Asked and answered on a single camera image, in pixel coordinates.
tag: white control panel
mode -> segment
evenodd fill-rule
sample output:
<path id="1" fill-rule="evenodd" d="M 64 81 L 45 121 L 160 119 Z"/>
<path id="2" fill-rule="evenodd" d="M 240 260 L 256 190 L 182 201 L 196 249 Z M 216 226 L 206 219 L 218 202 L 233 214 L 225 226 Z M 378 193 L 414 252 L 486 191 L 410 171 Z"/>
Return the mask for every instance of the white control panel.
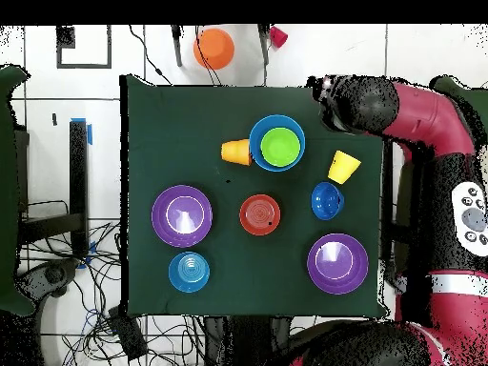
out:
<path id="1" fill-rule="evenodd" d="M 457 184 L 452 193 L 457 240 L 470 253 L 488 255 L 485 196 L 474 182 Z"/>

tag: pink cup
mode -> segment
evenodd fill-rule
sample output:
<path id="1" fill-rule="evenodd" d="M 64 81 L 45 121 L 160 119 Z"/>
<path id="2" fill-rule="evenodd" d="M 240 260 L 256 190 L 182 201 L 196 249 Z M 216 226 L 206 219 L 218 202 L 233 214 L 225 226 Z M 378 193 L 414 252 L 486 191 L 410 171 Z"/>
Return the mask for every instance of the pink cup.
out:
<path id="1" fill-rule="evenodd" d="M 288 34 L 278 29 L 277 27 L 271 27 L 270 29 L 271 42 L 277 48 L 280 48 L 288 39 Z"/>

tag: blue tape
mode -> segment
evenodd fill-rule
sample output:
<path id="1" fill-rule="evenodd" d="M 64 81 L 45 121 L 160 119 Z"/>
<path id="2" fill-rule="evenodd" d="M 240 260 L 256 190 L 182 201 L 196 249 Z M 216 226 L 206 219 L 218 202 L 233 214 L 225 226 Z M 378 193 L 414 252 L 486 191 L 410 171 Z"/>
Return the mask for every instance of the blue tape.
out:
<path id="1" fill-rule="evenodd" d="M 87 125 L 87 138 L 88 138 L 88 144 L 92 145 L 93 144 L 93 141 L 92 141 L 92 124 Z"/>
<path id="2" fill-rule="evenodd" d="M 92 241 L 90 243 L 89 252 L 92 254 L 96 253 L 96 241 Z M 85 257 L 85 262 L 87 264 L 90 264 L 92 262 L 92 257 L 90 257 L 90 256 Z M 87 268 L 87 266 L 85 264 L 80 264 L 80 265 L 78 265 L 77 268 L 78 268 L 78 270 L 84 270 Z"/>
<path id="3" fill-rule="evenodd" d="M 87 118 L 72 118 L 71 122 L 85 122 L 87 123 Z M 93 137 L 92 137 L 92 124 L 87 125 L 87 140 L 88 144 L 93 144 Z"/>

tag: orange cup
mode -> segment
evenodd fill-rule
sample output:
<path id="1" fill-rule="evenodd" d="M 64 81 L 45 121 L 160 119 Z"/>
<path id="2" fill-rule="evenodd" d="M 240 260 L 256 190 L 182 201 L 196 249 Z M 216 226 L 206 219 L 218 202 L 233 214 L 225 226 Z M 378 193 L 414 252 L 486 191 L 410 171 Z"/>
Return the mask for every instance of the orange cup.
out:
<path id="1" fill-rule="evenodd" d="M 193 54 L 196 61 L 206 69 L 212 67 L 215 71 L 225 68 L 234 57 L 234 42 L 231 36 L 224 30 L 219 28 L 210 28 L 204 30 L 198 35 L 198 43 L 196 39 L 193 43 Z"/>
<path id="2" fill-rule="evenodd" d="M 220 155 L 224 161 L 242 164 L 244 166 L 251 166 L 251 162 L 253 161 L 249 152 L 249 139 L 222 143 Z"/>

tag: orange bowl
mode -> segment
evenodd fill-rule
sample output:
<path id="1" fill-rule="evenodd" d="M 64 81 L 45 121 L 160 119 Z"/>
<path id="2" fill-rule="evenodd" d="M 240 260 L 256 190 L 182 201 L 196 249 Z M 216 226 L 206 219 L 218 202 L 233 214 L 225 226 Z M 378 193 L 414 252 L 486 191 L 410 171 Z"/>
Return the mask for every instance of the orange bowl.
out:
<path id="1" fill-rule="evenodd" d="M 204 30 L 199 36 L 200 50 L 205 60 L 210 66 L 207 66 L 202 59 L 196 39 L 193 43 L 193 54 L 196 61 L 204 68 L 218 69 L 225 68 L 234 57 L 234 42 L 231 36 L 224 30 L 210 28 Z"/>

